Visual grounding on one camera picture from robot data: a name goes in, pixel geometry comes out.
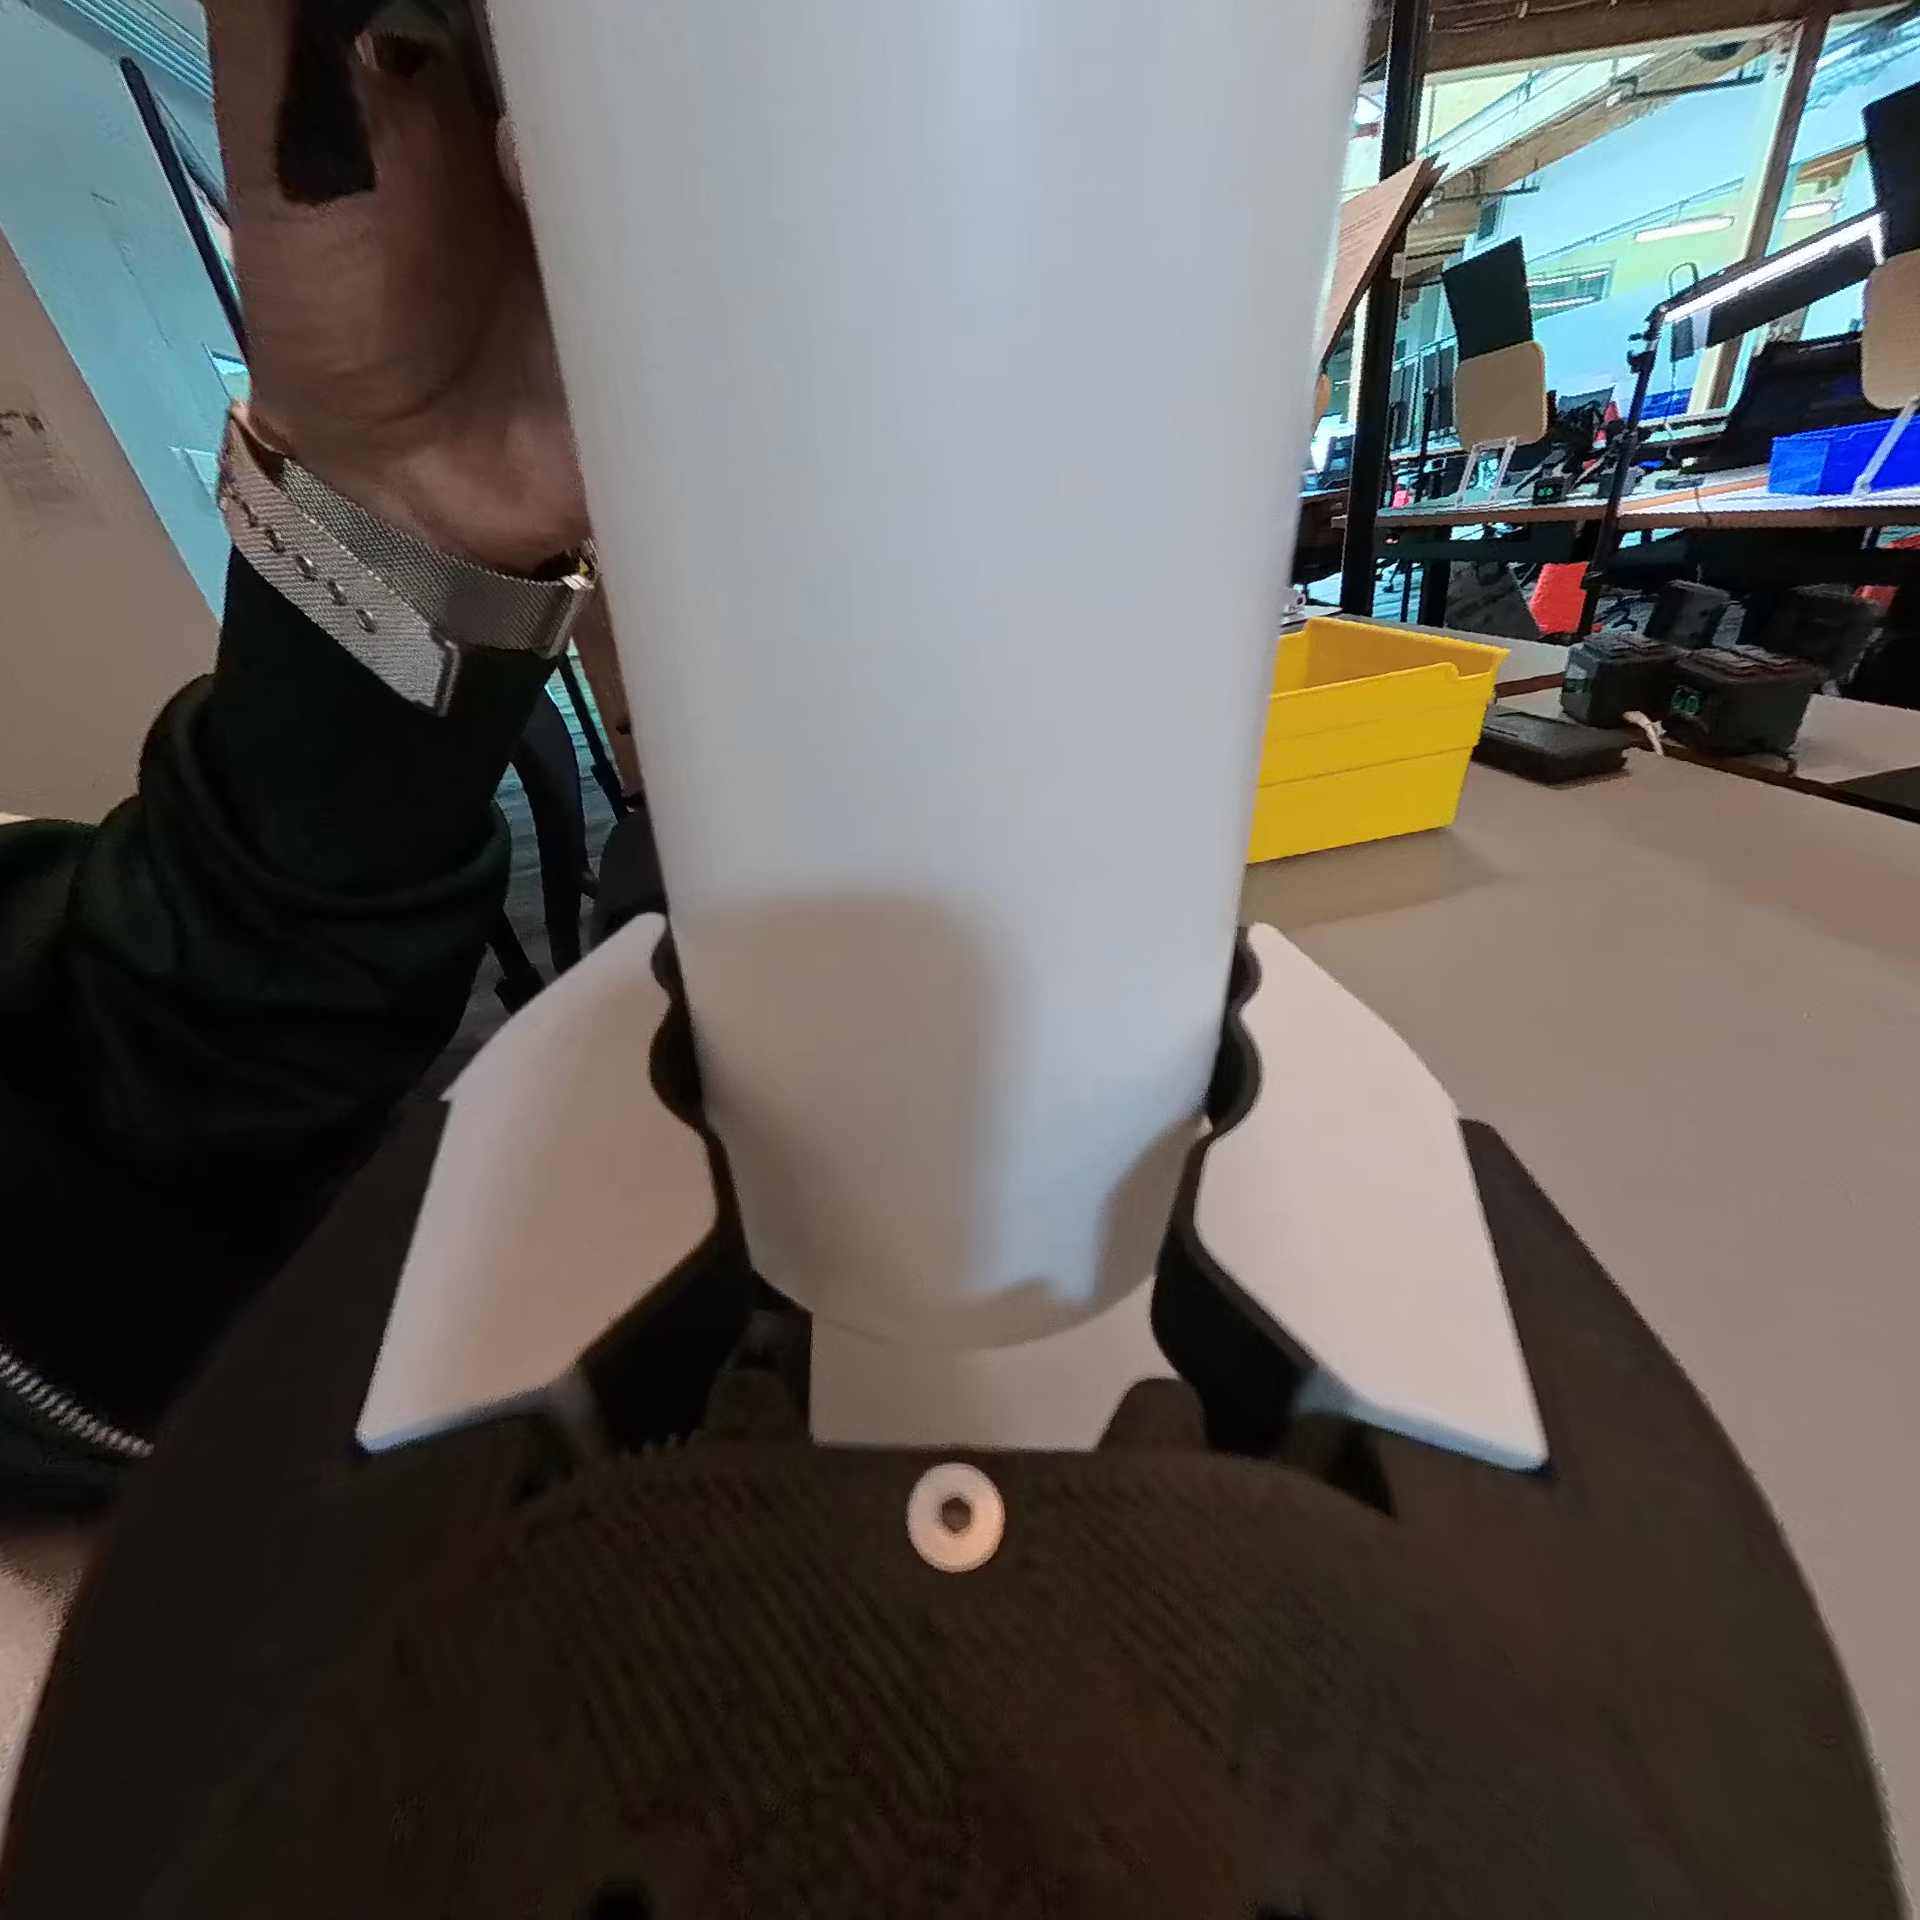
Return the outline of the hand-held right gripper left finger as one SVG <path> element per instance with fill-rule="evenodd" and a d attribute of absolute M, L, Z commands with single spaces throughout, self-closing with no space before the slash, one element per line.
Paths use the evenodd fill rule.
<path fill-rule="evenodd" d="M 710 1140 L 655 1083 L 665 936 L 591 949 L 451 1083 L 361 1449 L 514 1414 L 615 1447 L 698 1426 L 745 1310 Z"/>

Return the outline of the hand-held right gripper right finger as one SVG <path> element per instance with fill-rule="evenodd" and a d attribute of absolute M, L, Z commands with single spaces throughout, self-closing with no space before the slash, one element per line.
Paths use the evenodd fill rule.
<path fill-rule="evenodd" d="M 1275 1454 L 1361 1426 L 1544 1466 L 1461 1113 L 1400 1033 L 1245 926 L 1208 1101 L 1165 1231 L 1165 1361 L 1208 1437 Z"/>

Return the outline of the yellow plastic bin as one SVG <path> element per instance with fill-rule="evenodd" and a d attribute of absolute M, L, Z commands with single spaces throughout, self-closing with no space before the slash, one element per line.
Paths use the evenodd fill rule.
<path fill-rule="evenodd" d="M 1277 647 L 1248 864 L 1454 826 L 1508 649 L 1347 614 Z"/>

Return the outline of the white bottle black lid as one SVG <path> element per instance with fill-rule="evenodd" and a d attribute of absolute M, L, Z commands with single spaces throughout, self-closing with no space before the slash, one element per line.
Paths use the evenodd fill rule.
<path fill-rule="evenodd" d="M 491 4 L 825 1443 L 1078 1449 L 1208 1093 L 1365 4 Z"/>

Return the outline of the person's left forearm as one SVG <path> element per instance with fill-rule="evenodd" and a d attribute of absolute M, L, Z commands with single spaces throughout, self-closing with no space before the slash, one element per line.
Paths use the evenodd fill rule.
<path fill-rule="evenodd" d="M 4 1519 L 115 1500 L 455 1041 L 547 667 L 420 709 L 230 557 L 101 823 L 4 830 Z"/>

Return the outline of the grey desk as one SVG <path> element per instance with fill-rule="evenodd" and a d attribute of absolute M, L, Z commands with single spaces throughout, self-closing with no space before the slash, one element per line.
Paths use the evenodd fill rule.
<path fill-rule="evenodd" d="M 1474 766 L 1451 830 L 1245 871 L 1501 1133 L 1714 1410 L 1823 1609 L 1918 1899 L 1918 820 L 1835 786 L 1918 719 L 1815 704 L 1788 784 Z"/>

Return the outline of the wooden background desk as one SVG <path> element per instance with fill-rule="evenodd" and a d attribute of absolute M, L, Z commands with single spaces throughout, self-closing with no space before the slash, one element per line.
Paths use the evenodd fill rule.
<path fill-rule="evenodd" d="M 1918 490 L 1784 496 L 1761 467 L 1643 486 L 1608 510 L 1604 497 L 1565 500 L 1424 500 L 1380 510 L 1375 570 L 1414 574 L 1421 626 L 1457 626 L 1448 614 L 1457 564 L 1541 573 L 1574 564 L 1601 590 L 1651 590 L 1698 579 L 1748 596 L 1757 590 L 1918 586 Z"/>

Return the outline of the person's left hand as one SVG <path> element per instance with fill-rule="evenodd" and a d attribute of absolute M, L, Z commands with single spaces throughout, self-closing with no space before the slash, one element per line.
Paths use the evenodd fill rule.
<path fill-rule="evenodd" d="M 451 53 L 348 57 L 375 186 L 277 180 L 294 4 L 207 4 L 251 419 L 333 491 L 428 546 L 535 579 L 590 540 L 514 139 Z"/>

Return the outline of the black flat case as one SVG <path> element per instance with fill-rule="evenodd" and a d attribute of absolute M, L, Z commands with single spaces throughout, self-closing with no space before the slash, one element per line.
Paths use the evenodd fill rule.
<path fill-rule="evenodd" d="M 1474 763 L 1534 786 L 1577 786 L 1620 779 L 1630 741 L 1618 730 L 1591 730 L 1568 719 L 1498 706 L 1478 739 Z"/>

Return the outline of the silver mesh wristwatch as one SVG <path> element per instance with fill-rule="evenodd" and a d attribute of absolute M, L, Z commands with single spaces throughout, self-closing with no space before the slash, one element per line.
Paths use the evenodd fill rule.
<path fill-rule="evenodd" d="M 543 579 L 507 574 L 380 520 L 231 400 L 217 506 L 231 550 L 408 706 L 448 716 L 473 657 L 555 664 L 600 591 L 591 546 Z"/>

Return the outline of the beige cardboard panel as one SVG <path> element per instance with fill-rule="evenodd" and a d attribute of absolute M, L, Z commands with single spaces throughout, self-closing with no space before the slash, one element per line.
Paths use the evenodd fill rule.
<path fill-rule="evenodd" d="M 1860 391 L 1883 413 L 1918 406 L 1918 274 L 1920 253 L 1897 253 L 1863 286 Z"/>
<path fill-rule="evenodd" d="M 1454 370 L 1461 446 L 1525 446 L 1548 433 L 1545 357 L 1538 341 L 1463 356 Z"/>

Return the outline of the blue plastic bin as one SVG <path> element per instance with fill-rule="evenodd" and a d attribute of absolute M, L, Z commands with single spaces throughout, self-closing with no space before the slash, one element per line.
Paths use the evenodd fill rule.
<path fill-rule="evenodd" d="M 1851 497 L 1918 490 L 1918 419 L 1860 420 L 1777 439 L 1768 491 Z"/>

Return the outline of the brown cardboard sign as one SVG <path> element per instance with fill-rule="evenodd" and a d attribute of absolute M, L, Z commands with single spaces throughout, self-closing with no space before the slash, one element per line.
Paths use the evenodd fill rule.
<path fill-rule="evenodd" d="M 1385 180 L 1347 199 L 1338 213 L 1333 266 L 1320 310 L 1314 367 L 1325 367 L 1357 306 L 1404 247 L 1407 230 L 1444 179 L 1444 163 L 1418 159 Z"/>

